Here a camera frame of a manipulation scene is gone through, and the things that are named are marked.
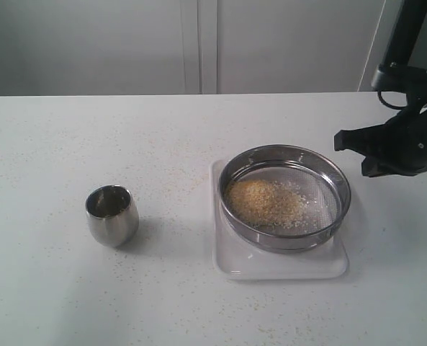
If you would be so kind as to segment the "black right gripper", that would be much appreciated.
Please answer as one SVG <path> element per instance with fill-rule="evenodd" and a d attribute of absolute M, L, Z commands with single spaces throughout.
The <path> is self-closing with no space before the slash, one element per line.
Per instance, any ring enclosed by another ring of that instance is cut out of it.
<path fill-rule="evenodd" d="M 427 97 L 406 94 L 406 106 L 381 125 L 335 134 L 335 151 L 351 150 L 365 155 L 365 177 L 416 176 L 427 172 Z"/>

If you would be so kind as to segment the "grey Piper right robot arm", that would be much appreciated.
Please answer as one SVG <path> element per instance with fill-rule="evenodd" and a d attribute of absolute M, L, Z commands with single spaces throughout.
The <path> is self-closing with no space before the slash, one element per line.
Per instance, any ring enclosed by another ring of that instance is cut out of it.
<path fill-rule="evenodd" d="M 387 50 L 372 79 L 378 100 L 397 114 L 381 125 L 341 130 L 335 151 L 364 156 L 365 177 L 427 172 L 427 69 L 408 61 L 427 14 L 427 1 L 404 1 Z"/>

